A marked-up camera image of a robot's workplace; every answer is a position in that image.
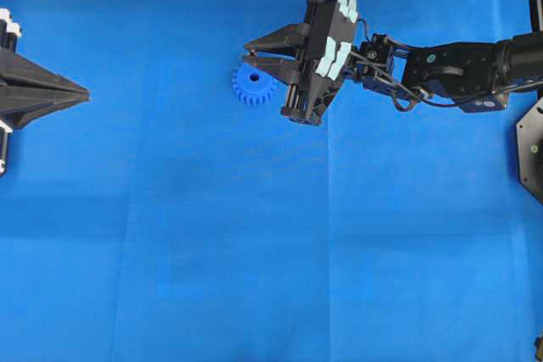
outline blue gear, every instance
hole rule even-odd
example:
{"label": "blue gear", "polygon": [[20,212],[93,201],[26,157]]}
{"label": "blue gear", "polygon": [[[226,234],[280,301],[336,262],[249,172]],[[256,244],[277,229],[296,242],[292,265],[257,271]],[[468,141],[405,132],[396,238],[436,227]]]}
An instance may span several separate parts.
{"label": "blue gear", "polygon": [[232,88],[240,102],[256,107],[272,99],[277,80],[255,67],[243,63],[234,71]]}

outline blue cloth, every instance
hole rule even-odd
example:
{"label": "blue cloth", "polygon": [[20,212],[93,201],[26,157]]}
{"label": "blue cloth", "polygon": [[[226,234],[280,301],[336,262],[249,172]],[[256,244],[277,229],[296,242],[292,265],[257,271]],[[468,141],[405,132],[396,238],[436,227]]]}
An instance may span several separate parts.
{"label": "blue cloth", "polygon": [[[304,127],[280,96],[247,109],[231,73],[305,0],[0,6],[22,55],[92,91],[13,138],[0,359],[532,358],[543,208],[517,182],[514,125],[533,95],[399,114],[349,84]],[[421,46],[530,31],[528,0],[359,10]]]}

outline robotic arm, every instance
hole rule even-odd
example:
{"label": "robotic arm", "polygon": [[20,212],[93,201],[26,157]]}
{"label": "robotic arm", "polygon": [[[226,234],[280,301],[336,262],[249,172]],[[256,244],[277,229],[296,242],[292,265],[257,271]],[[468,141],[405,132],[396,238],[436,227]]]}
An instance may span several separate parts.
{"label": "robotic arm", "polygon": [[0,8],[0,177],[8,162],[9,138],[35,119],[89,100],[89,91],[16,53],[21,29]]}
{"label": "robotic arm", "polygon": [[[307,0],[302,23],[245,44],[244,61],[288,87],[281,114],[306,125],[322,123],[345,81],[390,97],[401,112],[420,103],[494,112],[507,108],[512,93],[539,91],[540,101],[518,122],[518,160],[520,181],[543,203],[543,0],[530,0],[530,13],[534,32],[513,39],[413,47],[387,35],[370,38],[356,0]],[[359,22],[366,39],[357,47]],[[396,58],[406,61],[401,80],[392,76]]]}

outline black cable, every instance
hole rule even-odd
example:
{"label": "black cable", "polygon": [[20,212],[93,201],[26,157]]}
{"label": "black cable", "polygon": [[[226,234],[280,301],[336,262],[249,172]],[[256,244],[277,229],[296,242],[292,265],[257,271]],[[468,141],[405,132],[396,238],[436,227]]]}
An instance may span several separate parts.
{"label": "black cable", "polygon": [[364,24],[364,37],[366,38],[367,42],[372,42],[372,40],[370,40],[370,37],[369,37],[369,24],[367,23],[366,19],[363,19],[362,17],[360,17],[358,19],[358,21],[361,21],[363,24]]}
{"label": "black cable", "polygon": [[510,86],[508,88],[504,88],[501,91],[499,91],[498,94],[500,94],[500,93],[511,93],[511,92],[531,92],[531,91],[533,91],[533,89],[531,89],[531,88],[538,88],[540,86],[543,86],[543,81],[531,81],[531,82],[528,82],[526,84]]}
{"label": "black cable", "polygon": [[362,63],[364,63],[365,65],[368,65],[368,66],[372,67],[379,74],[381,74],[382,76],[384,76],[386,79],[389,80],[389,81],[384,81],[383,78],[379,78],[377,76],[376,79],[378,81],[380,81],[380,82],[382,82],[382,83],[384,83],[385,85],[388,85],[388,86],[392,86],[392,87],[395,87],[395,88],[400,88],[402,91],[407,93],[409,96],[415,98],[418,102],[426,103],[427,105],[433,106],[435,108],[458,108],[458,107],[463,106],[465,104],[473,103],[473,102],[477,101],[479,98],[481,98],[483,96],[486,96],[485,93],[480,93],[480,94],[478,94],[476,96],[473,96],[473,97],[471,97],[471,98],[469,98],[467,100],[464,100],[462,102],[459,102],[459,103],[447,103],[447,104],[444,104],[444,103],[430,102],[429,100],[424,99],[423,97],[419,97],[415,92],[413,92],[411,89],[404,86],[402,83],[398,82],[388,72],[386,72],[384,70],[381,70],[379,67],[377,67],[377,65],[375,65],[372,61],[370,61],[366,57],[360,55],[359,53],[355,53],[353,51],[351,51],[350,54],[357,57],[358,59],[360,59],[362,61]]}
{"label": "black cable", "polygon": [[[411,50],[414,49],[414,47],[407,46],[406,44],[395,42],[393,40],[390,40],[390,41],[393,42],[393,44],[395,44],[398,47],[409,47]],[[354,51],[351,51],[350,54],[353,55],[354,57],[358,58],[363,64],[368,65],[369,67],[373,68],[379,74],[381,74],[382,76],[384,76],[386,79],[389,80],[389,81],[383,81],[382,78],[379,78],[377,76],[376,78],[377,78],[378,81],[381,81],[385,85],[391,86],[392,88],[395,88],[396,90],[398,88],[400,88],[402,91],[407,93],[409,96],[413,97],[418,102],[426,103],[427,105],[433,106],[435,108],[458,108],[458,107],[461,107],[461,106],[466,105],[468,103],[473,103],[473,102],[477,101],[478,99],[480,99],[481,97],[489,96],[488,93],[481,92],[481,93],[479,93],[477,95],[474,95],[473,97],[471,97],[469,99],[466,99],[466,100],[463,100],[462,102],[459,102],[459,103],[447,103],[447,104],[445,104],[445,103],[430,102],[429,100],[418,96],[415,92],[413,92],[412,90],[410,90],[409,88],[404,86],[401,82],[397,81],[388,72],[382,70],[380,67],[384,66],[384,64],[373,63],[373,61],[370,61],[369,59],[367,59],[363,55],[361,55],[359,53],[356,53]],[[512,92],[530,92],[530,91],[534,90],[533,88],[538,88],[538,87],[541,87],[541,86],[543,86],[543,81],[531,81],[529,83],[522,84],[522,85],[509,86],[509,87],[502,88],[501,90],[499,90],[497,92],[493,92],[492,95],[496,96],[496,95],[502,95],[502,94],[507,94],[507,93],[512,93]]]}
{"label": "black cable", "polygon": [[390,37],[387,37],[387,38],[389,39],[389,42],[394,44],[396,46],[396,48],[399,48],[400,50],[413,51],[413,50],[420,49],[420,47],[414,47],[414,46],[410,46],[408,44],[404,44],[403,42],[397,42],[395,39],[390,38]]}

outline metal bracket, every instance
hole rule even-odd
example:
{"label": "metal bracket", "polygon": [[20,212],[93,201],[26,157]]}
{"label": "metal bracket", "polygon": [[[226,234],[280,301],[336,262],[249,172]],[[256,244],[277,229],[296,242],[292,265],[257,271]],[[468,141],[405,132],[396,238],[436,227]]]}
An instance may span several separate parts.
{"label": "metal bracket", "polygon": [[517,123],[520,182],[543,203],[543,99]]}

